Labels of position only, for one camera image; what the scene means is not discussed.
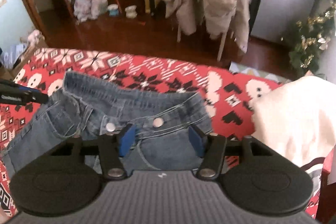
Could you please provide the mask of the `blue denim jeans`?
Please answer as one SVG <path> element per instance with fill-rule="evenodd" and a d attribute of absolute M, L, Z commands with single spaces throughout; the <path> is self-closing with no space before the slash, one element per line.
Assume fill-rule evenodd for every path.
<path fill-rule="evenodd" d="M 128 124 L 135 127 L 135 139 L 121 158 L 127 173 L 197 169 L 201 158 L 189 141 L 189 127 L 197 126 L 205 134 L 213 130 L 203 98 L 196 92 L 122 89 L 96 77 L 68 72 L 63 86 L 2 151 L 1 161 L 12 177 L 70 137 L 94 140 L 116 135 Z"/>

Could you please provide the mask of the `cardboard box with clothes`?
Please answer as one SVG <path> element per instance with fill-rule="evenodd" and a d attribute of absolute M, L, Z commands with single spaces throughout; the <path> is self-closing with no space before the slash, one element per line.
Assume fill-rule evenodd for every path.
<path fill-rule="evenodd" d="M 13 80 L 37 50 L 47 47 L 42 32 L 34 30 L 25 41 L 1 51 L 1 79 Z"/>

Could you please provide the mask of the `red patterned blanket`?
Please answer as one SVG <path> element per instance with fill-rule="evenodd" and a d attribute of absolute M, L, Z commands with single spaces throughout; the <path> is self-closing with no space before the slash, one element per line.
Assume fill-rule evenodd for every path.
<path fill-rule="evenodd" d="M 14 73 L 14 81 L 44 93 L 56 92 L 67 71 L 115 83 L 122 88 L 160 93 L 198 92 L 215 131 L 242 137 L 254 131 L 248 102 L 252 90 L 268 93 L 286 79 L 232 64 L 229 69 L 186 61 L 121 53 L 42 48 Z"/>

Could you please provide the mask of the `cream striped knit sweater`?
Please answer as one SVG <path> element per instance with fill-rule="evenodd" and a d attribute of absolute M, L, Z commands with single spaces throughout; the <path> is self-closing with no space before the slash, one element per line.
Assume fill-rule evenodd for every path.
<path fill-rule="evenodd" d="M 335 84 L 305 76 L 252 103 L 253 137 L 302 167 L 335 146 Z"/>

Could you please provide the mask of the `wooden chair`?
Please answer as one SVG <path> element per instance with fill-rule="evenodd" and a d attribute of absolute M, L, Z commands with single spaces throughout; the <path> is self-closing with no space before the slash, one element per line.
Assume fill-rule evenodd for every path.
<path fill-rule="evenodd" d="M 177 24 L 177 45 L 186 51 L 185 60 L 216 67 L 226 68 L 230 62 L 240 61 L 244 56 L 231 29 L 212 39 L 204 23 L 197 26 L 196 32 L 191 35 L 186 35 Z"/>

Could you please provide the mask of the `white plastic bag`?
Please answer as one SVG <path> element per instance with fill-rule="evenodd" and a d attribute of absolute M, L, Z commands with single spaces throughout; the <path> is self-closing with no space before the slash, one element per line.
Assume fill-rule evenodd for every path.
<path fill-rule="evenodd" d="M 107 12 L 108 0 L 75 0 L 74 16 L 79 22 L 95 20 Z"/>

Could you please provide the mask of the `light blue ceramic pot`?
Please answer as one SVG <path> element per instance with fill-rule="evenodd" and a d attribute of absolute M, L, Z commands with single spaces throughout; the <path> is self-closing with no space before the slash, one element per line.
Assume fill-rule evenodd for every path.
<path fill-rule="evenodd" d="M 119 15 L 119 5 L 111 4 L 108 6 L 108 14 L 111 17 L 115 17 Z"/>

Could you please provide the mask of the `white ceramic pot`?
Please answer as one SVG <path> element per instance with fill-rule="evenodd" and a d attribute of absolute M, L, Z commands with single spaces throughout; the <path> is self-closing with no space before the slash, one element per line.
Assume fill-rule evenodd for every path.
<path fill-rule="evenodd" d="M 134 19 L 137 17 L 137 11 L 136 11 L 137 6 L 136 5 L 132 5 L 132 6 L 128 6 L 125 8 L 125 15 L 127 18 L 129 19 Z"/>

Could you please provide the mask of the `decorated green christmas tree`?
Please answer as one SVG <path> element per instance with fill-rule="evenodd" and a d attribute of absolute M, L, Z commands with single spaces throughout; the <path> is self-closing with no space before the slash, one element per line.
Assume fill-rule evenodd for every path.
<path fill-rule="evenodd" d="M 322 13 L 297 21 L 281 41 L 289 47 L 289 62 L 298 77 L 319 70 L 319 60 L 335 36 L 335 2 Z"/>

